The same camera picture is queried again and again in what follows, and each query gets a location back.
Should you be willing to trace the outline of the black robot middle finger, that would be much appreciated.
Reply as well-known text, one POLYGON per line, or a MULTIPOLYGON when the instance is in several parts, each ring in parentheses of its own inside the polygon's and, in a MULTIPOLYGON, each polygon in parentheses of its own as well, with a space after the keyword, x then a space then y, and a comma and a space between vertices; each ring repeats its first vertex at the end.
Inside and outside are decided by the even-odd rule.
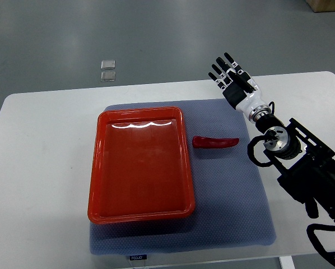
POLYGON ((216 63, 218 64, 218 70, 220 71, 219 76, 221 79, 234 79, 235 69, 233 67, 230 67, 221 57, 216 58, 216 63))

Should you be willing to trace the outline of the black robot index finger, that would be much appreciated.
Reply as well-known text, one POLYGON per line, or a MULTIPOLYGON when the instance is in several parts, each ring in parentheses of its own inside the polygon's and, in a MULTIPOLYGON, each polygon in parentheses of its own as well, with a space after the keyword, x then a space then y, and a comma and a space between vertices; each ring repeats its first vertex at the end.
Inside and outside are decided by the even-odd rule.
POLYGON ((232 58, 232 56, 229 53, 225 52, 224 56, 229 61, 229 63, 232 65, 236 73, 241 75, 244 72, 243 69, 240 67, 240 65, 232 58))

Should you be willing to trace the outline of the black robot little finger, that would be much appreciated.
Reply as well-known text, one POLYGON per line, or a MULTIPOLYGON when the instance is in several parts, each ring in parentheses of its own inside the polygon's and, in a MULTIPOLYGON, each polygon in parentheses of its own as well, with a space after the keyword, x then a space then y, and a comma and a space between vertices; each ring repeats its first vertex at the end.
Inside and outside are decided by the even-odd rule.
POLYGON ((226 90, 226 85, 224 82, 217 78, 212 72, 209 72, 208 75, 221 90, 226 90))

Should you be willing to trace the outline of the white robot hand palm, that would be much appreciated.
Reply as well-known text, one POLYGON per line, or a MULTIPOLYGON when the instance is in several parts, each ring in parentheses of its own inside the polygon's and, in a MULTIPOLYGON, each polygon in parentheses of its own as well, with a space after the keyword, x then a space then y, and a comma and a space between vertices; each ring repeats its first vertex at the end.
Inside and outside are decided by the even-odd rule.
POLYGON ((247 81, 233 80, 222 75, 222 94, 230 106, 242 112, 248 121, 257 122, 261 117, 269 115, 269 105, 262 100, 262 92, 258 86, 247 81))

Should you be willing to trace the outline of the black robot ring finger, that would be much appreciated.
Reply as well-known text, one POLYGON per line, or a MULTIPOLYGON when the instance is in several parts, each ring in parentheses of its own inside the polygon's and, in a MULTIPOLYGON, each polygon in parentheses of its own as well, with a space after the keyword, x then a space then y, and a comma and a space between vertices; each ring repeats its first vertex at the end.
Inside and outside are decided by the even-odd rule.
POLYGON ((220 79, 225 83, 225 84, 230 84, 231 79, 229 78, 228 75, 226 75, 222 70, 220 70, 219 67, 217 67, 215 64, 211 65, 213 70, 219 75, 220 79))

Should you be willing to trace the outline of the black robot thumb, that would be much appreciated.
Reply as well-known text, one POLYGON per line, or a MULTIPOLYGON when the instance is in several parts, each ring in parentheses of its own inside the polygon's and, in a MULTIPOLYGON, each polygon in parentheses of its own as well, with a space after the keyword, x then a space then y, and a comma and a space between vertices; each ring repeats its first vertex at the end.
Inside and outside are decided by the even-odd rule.
POLYGON ((245 92, 253 92, 254 87, 250 85, 246 80, 244 80, 239 74, 235 73, 232 68, 227 70, 227 74, 239 87, 241 87, 245 92))

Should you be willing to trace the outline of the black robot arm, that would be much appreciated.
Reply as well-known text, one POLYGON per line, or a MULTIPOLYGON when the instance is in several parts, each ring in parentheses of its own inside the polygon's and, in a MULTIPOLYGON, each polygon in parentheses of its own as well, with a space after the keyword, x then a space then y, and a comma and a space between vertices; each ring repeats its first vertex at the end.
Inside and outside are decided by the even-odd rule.
POLYGON ((261 133, 247 146, 248 157, 258 167, 274 166, 280 186, 305 206, 311 219, 321 206, 334 225, 310 224, 307 236, 314 249, 335 267, 335 252, 327 251, 316 231, 335 233, 335 152, 291 118, 285 126, 274 114, 274 102, 266 103, 254 79, 225 53, 216 58, 209 77, 221 89, 230 106, 242 112, 261 133))

